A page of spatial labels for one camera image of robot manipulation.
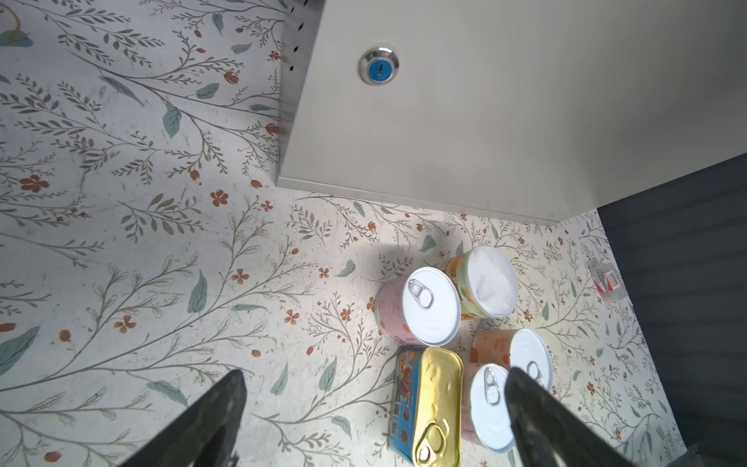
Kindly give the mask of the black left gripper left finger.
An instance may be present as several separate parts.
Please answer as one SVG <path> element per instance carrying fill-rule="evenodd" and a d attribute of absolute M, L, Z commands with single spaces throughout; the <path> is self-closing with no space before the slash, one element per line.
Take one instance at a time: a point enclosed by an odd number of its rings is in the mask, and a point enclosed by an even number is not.
<path fill-rule="evenodd" d="M 124 465 L 237 465 L 235 442 L 246 398 L 243 373 L 230 371 Z"/>

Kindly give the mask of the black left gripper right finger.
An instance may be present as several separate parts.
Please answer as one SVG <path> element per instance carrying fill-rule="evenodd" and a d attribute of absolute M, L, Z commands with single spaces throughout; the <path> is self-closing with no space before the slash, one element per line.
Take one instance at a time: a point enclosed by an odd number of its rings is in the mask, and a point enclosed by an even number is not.
<path fill-rule="evenodd" d="M 630 466 L 522 369 L 509 371 L 505 400 L 524 466 Z"/>

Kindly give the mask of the pink can pull-tab lid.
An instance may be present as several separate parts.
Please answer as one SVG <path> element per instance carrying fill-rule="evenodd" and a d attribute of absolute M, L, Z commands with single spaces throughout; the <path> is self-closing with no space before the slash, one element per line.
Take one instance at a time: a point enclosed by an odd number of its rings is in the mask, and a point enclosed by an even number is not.
<path fill-rule="evenodd" d="M 494 453 L 507 453 L 515 445 L 505 396 L 508 377 L 497 364 L 464 366 L 461 437 Z"/>

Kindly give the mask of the orange can pull-tab lid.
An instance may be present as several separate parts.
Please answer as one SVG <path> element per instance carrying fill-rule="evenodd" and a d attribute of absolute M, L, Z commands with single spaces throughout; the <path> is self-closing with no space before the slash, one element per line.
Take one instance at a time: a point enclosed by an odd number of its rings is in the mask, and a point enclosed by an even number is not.
<path fill-rule="evenodd" d="M 519 368 L 544 389 L 554 384 L 548 346 L 530 329 L 489 330 L 478 333 L 470 351 L 471 363 L 494 363 L 507 370 Z"/>

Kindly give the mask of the gold rectangular tin can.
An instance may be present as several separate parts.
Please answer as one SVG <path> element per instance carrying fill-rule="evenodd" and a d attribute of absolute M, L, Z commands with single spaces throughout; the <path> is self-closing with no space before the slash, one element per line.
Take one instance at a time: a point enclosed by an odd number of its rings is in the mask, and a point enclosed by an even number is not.
<path fill-rule="evenodd" d="M 396 359 L 390 449 L 414 466 L 457 466 L 461 459 L 464 366 L 443 348 L 404 348 Z"/>

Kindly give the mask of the pink can white lid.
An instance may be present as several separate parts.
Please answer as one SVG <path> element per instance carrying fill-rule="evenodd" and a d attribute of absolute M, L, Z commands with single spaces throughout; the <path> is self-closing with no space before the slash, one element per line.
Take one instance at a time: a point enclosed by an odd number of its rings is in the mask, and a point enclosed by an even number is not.
<path fill-rule="evenodd" d="M 400 346 L 442 348 L 457 335 L 461 303 L 451 279 L 423 267 L 386 282 L 375 297 L 375 322 Z"/>

